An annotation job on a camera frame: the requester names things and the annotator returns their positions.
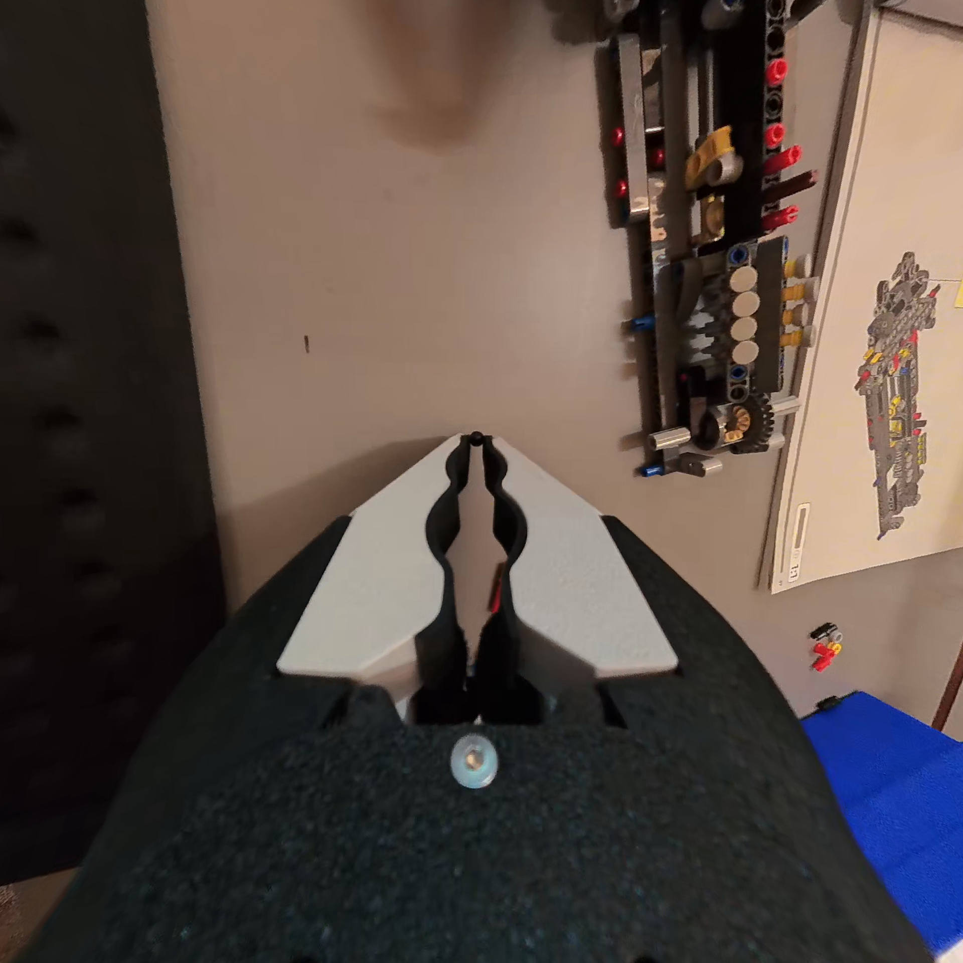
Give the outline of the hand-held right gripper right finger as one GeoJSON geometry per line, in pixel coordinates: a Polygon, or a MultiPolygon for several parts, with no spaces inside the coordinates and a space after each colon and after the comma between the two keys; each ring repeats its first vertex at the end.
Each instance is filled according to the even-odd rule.
{"type": "Polygon", "coordinates": [[[480,718],[536,725],[549,700],[678,669],[602,513],[505,441],[478,448],[505,556],[478,647],[480,718]]]}

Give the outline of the long lego chassis assembly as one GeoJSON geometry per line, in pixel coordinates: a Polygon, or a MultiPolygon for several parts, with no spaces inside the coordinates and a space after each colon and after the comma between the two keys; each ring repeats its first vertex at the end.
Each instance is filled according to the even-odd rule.
{"type": "Polygon", "coordinates": [[[818,281],[791,262],[786,201],[814,187],[786,138],[793,3],[598,3],[608,213],[641,285],[622,324],[642,350],[643,478],[705,478],[763,454],[799,409],[786,350],[818,281]]]}

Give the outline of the flat lego instruction sheet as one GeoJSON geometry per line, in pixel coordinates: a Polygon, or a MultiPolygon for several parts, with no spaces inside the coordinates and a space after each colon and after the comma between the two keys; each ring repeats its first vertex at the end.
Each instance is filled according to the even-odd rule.
{"type": "Polygon", "coordinates": [[[863,3],[809,346],[790,346],[771,594],[960,547],[960,3],[863,3]]]}

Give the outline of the blue plastic bin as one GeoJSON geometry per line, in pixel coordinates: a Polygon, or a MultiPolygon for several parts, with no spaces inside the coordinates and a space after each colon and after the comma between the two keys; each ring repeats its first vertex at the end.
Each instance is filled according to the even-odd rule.
{"type": "Polygon", "coordinates": [[[962,961],[962,743],[862,692],[801,725],[887,892],[935,961],[962,961]]]}

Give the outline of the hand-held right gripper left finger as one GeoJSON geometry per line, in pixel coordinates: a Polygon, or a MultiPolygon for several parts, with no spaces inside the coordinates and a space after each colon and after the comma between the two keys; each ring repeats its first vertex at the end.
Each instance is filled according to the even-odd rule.
{"type": "Polygon", "coordinates": [[[282,677],[378,687],[409,700],[418,725],[477,720],[448,560],[471,458],[471,438],[450,437],[350,514],[282,677]]]}

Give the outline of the black perforated panel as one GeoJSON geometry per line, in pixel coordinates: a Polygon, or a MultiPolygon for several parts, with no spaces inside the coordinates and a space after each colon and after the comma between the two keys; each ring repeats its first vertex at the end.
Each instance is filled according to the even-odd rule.
{"type": "Polygon", "coordinates": [[[1,879],[73,868],[224,618],[144,3],[1,10],[1,879]]]}

